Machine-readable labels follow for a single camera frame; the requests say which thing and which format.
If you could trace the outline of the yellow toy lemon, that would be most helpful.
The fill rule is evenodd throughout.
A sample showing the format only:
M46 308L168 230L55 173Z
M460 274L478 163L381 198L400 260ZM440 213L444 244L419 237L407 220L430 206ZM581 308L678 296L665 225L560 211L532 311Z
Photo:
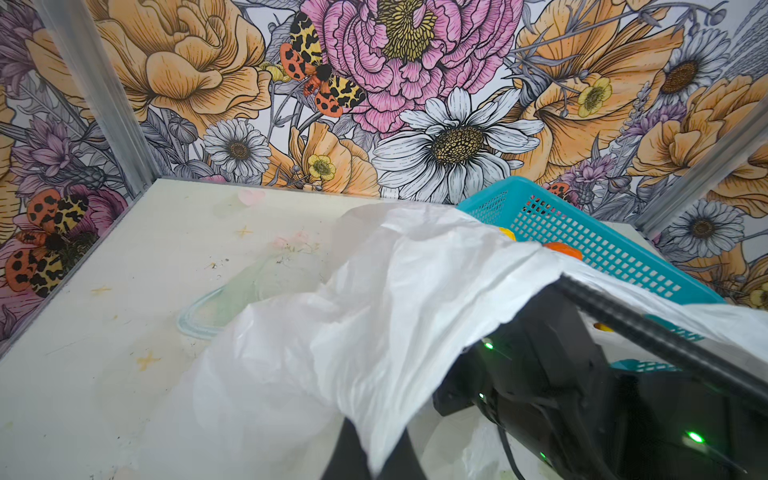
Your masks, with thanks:
M509 239L511 239L512 241L516 241L516 240L517 240L517 238L516 238L515 234L514 234L514 233L513 233L511 230L509 230L509 229L507 229L507 228L499 227L499 231L500 231L502 234L504 234L506 237L508 237Z

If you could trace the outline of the translucent white plastic bag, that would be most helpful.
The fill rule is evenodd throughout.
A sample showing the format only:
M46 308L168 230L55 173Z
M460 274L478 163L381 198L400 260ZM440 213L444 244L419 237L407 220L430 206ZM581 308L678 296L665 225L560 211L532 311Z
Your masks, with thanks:
M139 479L316 479L343 418L379 471L461 352L563 276L638 311L767 356L764 311L678 305L456 208L343 215L334 271L246 306L147 426Z

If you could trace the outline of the orange toy fruit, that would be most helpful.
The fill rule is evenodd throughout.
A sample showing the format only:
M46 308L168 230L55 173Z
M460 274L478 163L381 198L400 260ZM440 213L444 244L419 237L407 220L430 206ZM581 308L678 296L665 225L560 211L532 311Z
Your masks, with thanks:
M552 250L552 251L562 253L564 255L567 255L569 257L572 257L572 258L575 258L575 259L578 259L578 260L582 260L583 259L583 254L582 254L582 252L580 250L578 250L578 249L576 249L574 247L571 247L571 246L569 246L567 244L564 244L564 243L550 242L550 243L546 243L545 247L550 249L550 250Z

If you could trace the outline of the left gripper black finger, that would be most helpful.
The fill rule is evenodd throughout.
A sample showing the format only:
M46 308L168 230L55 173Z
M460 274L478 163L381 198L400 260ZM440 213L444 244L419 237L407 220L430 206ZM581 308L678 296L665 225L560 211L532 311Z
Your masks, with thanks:
M373 474L353 423L346 419L322 480L426 480L405 430L378 474Z

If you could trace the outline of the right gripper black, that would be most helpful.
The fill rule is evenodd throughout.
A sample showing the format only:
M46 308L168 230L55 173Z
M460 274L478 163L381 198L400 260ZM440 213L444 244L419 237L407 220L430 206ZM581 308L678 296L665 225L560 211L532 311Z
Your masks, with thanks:
M763 479L767 385L577 284L468 347L433 396L476 407L565 479Z

